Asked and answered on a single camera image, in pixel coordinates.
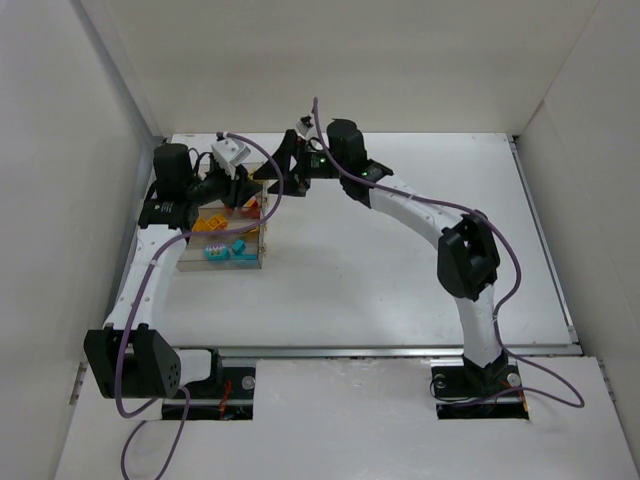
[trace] cable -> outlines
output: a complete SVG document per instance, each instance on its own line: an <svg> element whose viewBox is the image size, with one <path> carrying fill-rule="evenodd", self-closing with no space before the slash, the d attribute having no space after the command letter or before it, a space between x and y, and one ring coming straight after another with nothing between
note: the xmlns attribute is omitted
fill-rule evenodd
<svg viewBox="0 0 640 480"><path fill-rule="evenodd" d="M318 142L320 143L320 140L318 140L318 137L311 137L309 140L307 140L307 145L309 146L309 148L311 150L313 150L314 152L320 152L322 151L322 143L320 143L320 148L316 148L316 146L313 144L313 142Z"/></svg>
<svg viewBox="0 0 640 480"><path fill-rule="evenodd" d="M219 136L224 136L224 133L219 132L218 133ZM273 166L276 175L278 177L278 196L276 198L275 203L273 204L273 207L271 208L271 210L269 210L266 215L253 222L250 225L247 225L245 227L240 227L240 228L235 228L235 229L231 229L231 230L214 230L214 231L207 231L207 232L185 232L182 233L180 235L176 235L175 237L167 240L162 246L160 246L160 248L158 248L158 250L156 251L156 253L153 255L153 258L151 259L151 261L149 262L149 265L147 267L147 270L142 278L142 281L140 282L140 287L138 288L138 293L136 293L136 297L133 301L133 303L131 304L131 311L129 312L129 316L127 317L127 323L125 324L125 327L122 331L122 338L120 340L120 347L118 348L118 356L116 359L116 371L115 371L115 394L114 394L114 398L115 398L115 402L116 402L116 409L118 410L118 413L120 414L121 417L123 418L133 418L136 415L142 413L143 411L145 411L147 408L149 408L153 403L155 403L158 399L157 398L153 398L151 400L149 400L148 402L146 402L144 405L142 405L140 408L134 410L133 412L128 412L124 409L124 404L122 402L122 369L124 366L124 357L125 357L125 351L127 349L127 345L129 344L129 336L131 335L131 327L133 326L133 322L136 318L136 312L138 311L138 308L140 307L140 303L142 302L142 298L144 296L144 291L147 288L147 285L149 283L149 279L151 278L151 274L153 273L153 269L158 261L158 259L160 258L160 256L165 252L165 250L167 250L167 248L169 248L171 245L173 245L174 243L182 240L182 239L186 239L189 237L197 237L197 236L214 236L214 235L236 235L236 234L240 234L240 233L244 233L247 232L249 230L253 230L256 227L259 227L260 225L262 225L263 223L267 222L267 220L269 220L273 214L276 212L276 210L278 209L278 207L280 206L280 202L282 201L282 196L284 194L284 178L282 176L282 172L280 171L280 168L278 167L277 162L273 159L273 157L269 154L269 152L267 152L264 148L262 148L259 144L257 144L256 142L254 142L253 140L243 137L242 135L236 135L235 133L228 133L226 135L228 138L234 138L236 140L240 140L248 145L251 145L252 147L254 147L256 150L258 150L262 155L264 155L264 157L271 163L271 165ZM185 396L187 397L187 399L189 398L189 393L188 390L185 387L181 387L181 389L183 391L185 391ZM178 433L176 435L176 440L174 440L174 447L172 448L170 454L169 454L169 458L167 459L167 462L165 463L165 466L163 468L163 470L161 471L160 475L158 477L156 477L156 480L158 480L163 474L164 471L166 470L166 467L169 465L169 461L171 460L171 456L173 455L173 451L175 450L175 446L178 443L178 439L180 438L180 434L182 433L182 429L184 427L184 424L186 422L187 419L187 414L189 413L189 402L187 400L187 402L185 403L185 407L184 407L184 414L182 415L182 420L180 421L180 427L178 428ZM129 480L129 477L126 474L125 468L124 468L124 454L126 453L126 449L129 446L129 443L131 442L131 438L133 437L133 435L135 435L135 433L142 427L142 425L144 425L145 422L141 422L131 433L131 436L129 437L129 440L127 440L127 443L125 443L124 449L123 449L123 455L122 455L122 459L121 459L121 470L123 473L123 476L125 478L125 480Z"/></svg>
<svg viewBox="0 0 640 480"><path fill-rule="evenodd" d="M198 171L200 170L200 162L202 162L202 159L204 157L206 157L207 155L211 156L211 152L204 152L198 155L198 158L196 158L196 163L193 166L193 173L195 173L196 175L198 174Z"/></svg>
<svg viewBox="0 0 640 480"><path fill-rule="evenodd" d="M159 480L160 478L162 478L162 476L164 475L164 472L166 472L167 468L169 468L169 464L171 463L173 454L175 453L176 447L178 446L178 442L180 441L180 437L182 436L182 430L184 429L184 424L187 421L191 395L189 394L189 390L186 387L180 387L180 390L184 392L184 410L182 412L182 419L180 420L180 425L178 425L178 433L176 433L176 437L174 438L173 444L171 445L171 450L169 450L169 455L167 455L167 459L165 460L164 465L160 470L160 473L154 480ZM133 437L135 437L136 433L138 433L138 430L140 430L146 423L147 423L146 420L141 421L136 426L136 428L133 429L133 431L129 435L129 438L127 438L127 441L124 443L124 447L122 447L122 454L120 455L120 472L122 472L122 477L124 478L124 480L131 480L131 477L129 477L129 474L127 473L127 468L125 466L125 461L127 458L127 450L129 449L129 445L131 444Z"/></svg>
<svg viewBox="0 0 640 480"><path fill-rule="evenodd" d="M475 211L475 210L473 210L473 209L471 209L469 207L466 207L464 205L461 205L459 203L447 202L447 201L444 201L444 200L436 200L436 199L432 199L432 198L425 198L425 197L411 195L411 194L409 194L407 192L403 192L402 190L398 190L398 189L395 189L395 188L387 187L386 185L379 185L377 183L369 182L368 180L365 180L363 178L360 178L360 177L357 177L355 175L352 175L351 173L346 171L344 168L342 168L342 166L333 157L333 155L331 154L331 151L329 150L329 147L327 146L327 143L326 143L326 141L324 139L324 135L322 135L322 133L321 133L320 115L318 113L318 97L314 97L313 98L313 109L311 110L311 113L313 115L313 119L314 119L314 122L315 122L316 131L318 132L318 141L320 142L320 145L322 145L324 153L327 156L327 158L329 159L329 161L331 162L331 164L338 170L338 172L340 172L340 174L342 176L348 178L349 180L353 180L354 182L360 183L360 184L365 185L365 186L370 187L370 188L377 188L377 189L380 189L380 190L384 190L386 192L393 193L395 195L400 195L402 197L409 198L411 200L414 200L414 201L420 202L420 203L438 205L440 207L447 207L447 208L453 208L453 209L456 209L456 210L461 210L463 212L466 212L466 213L468 213L470 215L474 215L474 216L479 217L479 218L482 219L482 221L491 229L493 234L496 237L498 237L498 239L500 240L502 245L504 245L504 248L507 250L507 253L509 254L509 257L511 257L511 261L513 262L513 267L514 267L515 272L516 272L516 279L515 279L513 287L511 287L511 290L509 290L507 292L507 294L500 299L500 301L496 304L496 306L493 309L493 325L494 325L494 329L495 329L495 332L496 332L496 340L498 341L498 344L500 345L502 350L507 355L509 355L509 356L511 356L511 357L515 358L516 360L519 360L519 361L521 361L523 363L531 365L532 367L535 367L535 368L537 368L539 370L542 370L543 372L551 375L552 377L554 377L557 380L559 380L560 382L562 382L564 385L567 386L567 388L569 388L569 390L571 390L571 392L578 399L578 403L573 403L573 402L564 400L563 398L557 397L557 396L555 396L555 395L553 395L551 393L547 393L547 392L544 392L542 390L539 390L537 388L522 387L521 386L521 387L513 387L513 388L510 388L510 389L502 390L502 391L496 393L495 395L491 395L490 397L487 397L487 398L474 400L474 401L471 401L471 402L457 403L457 405L460 405L460 406L479 405L481 403L485 403L485 402L487 402L489 400L493 400L495 398L499 398L499 397L502 397L503 395L508 395L510 393L513 393L513 392L528 391L528 392L537 393L539 395L543 395L543 396L545 396L547 398L550 398L552 400L555 400L557 402L560 402L560 403L562 403L564 405L567 405L567 406L570 406L570 407L583 408L584 405L585 405L584 398L582 397L582 395L580 394L578 389L575 388L568 380L566 380L565 378L563 378L562 376L560 376L559 374L557 374L556 372L554 372L553 370L551 370L551 369L549 369L549 368L547 368L545 366L542 366L540 364L532 362L531 360L528 360L528 359L524 358L521 355L517 355L517 354L513 353L511 350L509 350L505 346L504 342L502 341L502 337L500 336L500 328L498 327L498 313L500 313L500 309L504 306L505 303L507 303L511 299L511 297L513 297L515 295L515 293L520 288L520 285L522 284L522 267L520 266L520 261L518 260L518 256L516 255L515 251L513 250L513 247L511 247L511 244L507 241L507 239L502 234L502 232L500 232L500 230L498 230L498 227L496 227L493 223L491 223L491 221L489 221L486 217L483 217L483 216L479 215L477 211Z"/></svg>
<svg viewBox="0 0 640 480"><path fill-rule="evenodd" d="M224 395L222 396L222 400L220 400L220 403L218 404L218 408L220 409L220 420L224 418L224 412L227 410L229 395L231 395L231 392L233 390L232 385L233 384L231 383L231 380L227 380L224 384Z"/></svg>
<svg viewBox="0 0 640 480"><path fill-rule="evenodd" d="M462 398L460 400L448 400L446 398L440 398L439 396L436 395L435 380L433 378L431 379L431 382L429 382L429 393L433 398L435 398L436 400L440 400L441 402L444 402L444 403L458 403L458 402L466 402L467 400L471 400L471 397Z"/></svg>

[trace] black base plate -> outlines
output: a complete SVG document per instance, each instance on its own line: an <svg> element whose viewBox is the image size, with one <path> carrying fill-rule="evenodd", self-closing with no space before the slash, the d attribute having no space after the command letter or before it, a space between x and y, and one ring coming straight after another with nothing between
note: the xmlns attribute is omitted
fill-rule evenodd
<svg viewBox="0 0 640 480"><path fill-rule="evenodd" d="M180 420L184 405L163 405L163 420ZM253 405L228 405L223 418L217 405L191 405L187 420L253 420Z"/></svg>
<svg viewBox="0 0 640 480"><path fill-rule="evenodd" d="M506 365L485 386L478 387L469 381L467 367L463 365L447 365L431 367L431 392L436 399L460 400L467 398L484 398L509 388L507 376L510 373L520 374L516 365ZM517 398L513 392L504 398Z"/></svg>
<svg viewBox="0 0 640 480"><path fill-rule="evenodd" d="M485 403L484 405L461 408L455 404L439 404L436 407L438 420L484 420L520 419L529 420L529 412L522 403Z"/></svg>

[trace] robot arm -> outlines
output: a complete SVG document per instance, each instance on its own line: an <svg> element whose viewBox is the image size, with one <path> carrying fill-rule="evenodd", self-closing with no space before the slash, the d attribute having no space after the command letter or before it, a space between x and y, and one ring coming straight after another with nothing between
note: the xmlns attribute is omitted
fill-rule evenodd
<svg viewBox="0 0 640 480"><path fill-rule="evenodd" d="M285 192L305 196L312 178L339 178L345 193L372 210L387 214L427 240L438 251L438 279L456 302L464 336L463 360L467 376L479 388L494 379L507 364L493 325L493 284L500 258L493 235L477 215L458 215L435 205L418 203L341 176L318 149L318 133L310 117L289 130L274 158L284 172ZM352 175L410 195L418 192L393 171L368 158L364 138L351 120L334 120L327 127L329 148L336 161ZM289 169L291 157L295 167ZM274 179L270 165L254 173L256 179ZM270 192L278 188L273 185Z"/></svg>
<svg viewBox="0 0 640 480"><path fill-rule="evenodd" d="M382 178L380 185L418 195L396 175ZM379 189L369 191L371 209L385 213L403 223L439 249L445 231L452 231L460 223L460 216L435 205L417 203ZM502 355L493 328L493 285L487 285L472 298L454 297L464 337L464 357L474 365L485 368Z"/></svg>
<svg viewBox="0 0 640 480"><path fill-rule="evenodd" d="M186 145L165 144L154 152L156 180L138 220L135 254L124 287L103 328L87 332L84 341L87 359L106 398L115 396L118 350L131 307L158 249L193 228L200 205L222 200L236 208L262 190L240 165L249 153L245 145L223 140L213 149L214 161L204 178L191 166ZM124 398L172 398L183 385L220 376L222 367L215 350L175 350L157 330L171 276L186 246L187 239L180 239L155 260L131 325L122 371Z"/></svg>

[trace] blue toy block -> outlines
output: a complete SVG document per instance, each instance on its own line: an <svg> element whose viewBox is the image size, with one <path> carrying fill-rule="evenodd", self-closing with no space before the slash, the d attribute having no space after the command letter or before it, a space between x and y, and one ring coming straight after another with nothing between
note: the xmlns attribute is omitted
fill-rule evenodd
<svg viewBox="0 0 640 480"><path fill-rule="evenodd" d="M246 248L247 244L244 243L244 240L236 240L231 246L231 251L233 251L235 255L240 255Z"/></svg>
<svg viewBox="0 0 640 480"><path fill-rule="evenodd" d="M209 245L204 249L204 256L212 262L222 262L231 258L229 249L223 244Z"/></svg>

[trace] black mounting bracket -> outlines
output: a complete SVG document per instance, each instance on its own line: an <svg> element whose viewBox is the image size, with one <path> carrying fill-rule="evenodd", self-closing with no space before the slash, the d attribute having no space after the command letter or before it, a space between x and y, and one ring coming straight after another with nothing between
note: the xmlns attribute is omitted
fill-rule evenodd
<svg viewBox="0 0 640 480"><path fill-rule="evenodd" d="M478 300L487 285L498 278L498 248L484 214L463 214L438 240L438 280L456 298Z"/></svg>
<svg viewBox="0 0 640 480"><path fill-rule="evenodd" d="M431 367L431 391L434 397L442 400L485 398L509 388L510 374L519 376L517 365L509 364L504 352L484 368L464 357L462 360L462 365ZM517 398L518 394L507 394L509 396Z"/></svg>
<svg viewBox="0 0 640 480"><path fill-rule="evenodd" d="M310 125L309 117L300 120L303 124ZM327 137L333 157L348 172L359 174L369 166L364 137L355 122L333 120L327 127ZM293 129L285 132L282 143L272 155L284 177L284 195L305 197L311 188L312 178L340 178L340 173L318 144L317 139L307 141ZM253 179L276 180L277 175L273 166L267 162L253 173ZM275 194L278 189L276 182L268 191Z"/></svg>
<svg viewBox="0 0 640 480"><path fill-rule="evenodd" d="M122 330L89 330L84 351L100 393L115 396L115 372ZM139 325L129 336L131 348L122 368L123 398L173 398L178 391L180 358L157 330Z"/></svg>

